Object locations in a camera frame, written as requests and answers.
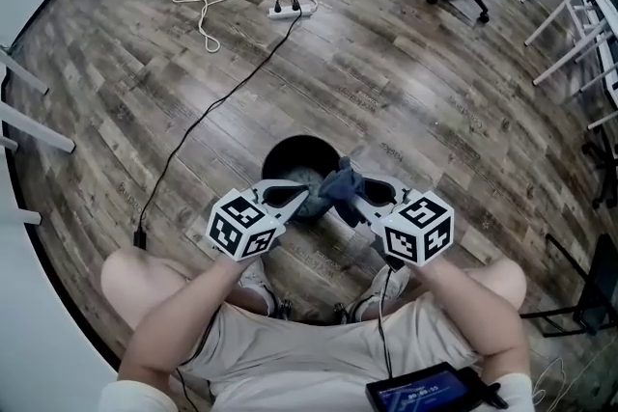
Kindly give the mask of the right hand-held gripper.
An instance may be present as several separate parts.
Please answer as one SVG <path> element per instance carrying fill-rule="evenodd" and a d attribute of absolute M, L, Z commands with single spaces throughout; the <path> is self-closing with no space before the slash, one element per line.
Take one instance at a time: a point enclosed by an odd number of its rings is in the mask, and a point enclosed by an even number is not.
<path fill-rule="evenodd" d="M 405 185 L 393 177 L 365 174 L 361 196 L 354 197 L 353 207 L 361 222 L 371 225 L 380 255 L 394 271 L 405 264 L 423 266 L 453 244 L 454 210 L 434 192 L 411 190 L 392 210 L 389 202 L 375 205 L 366 199 L 402 199 Z"/>

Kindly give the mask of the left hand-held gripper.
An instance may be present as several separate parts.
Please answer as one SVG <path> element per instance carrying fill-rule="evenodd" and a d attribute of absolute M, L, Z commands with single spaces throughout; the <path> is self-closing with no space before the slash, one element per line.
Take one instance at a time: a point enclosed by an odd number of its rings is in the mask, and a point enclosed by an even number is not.
<path fill-rule="evenodd" d="M 289 179 L 263 179 L 243 191 L 232 188 L 212 207 L 206 238 L 233 261 L 261 255 L 308 196 L 306 184 Z"/>

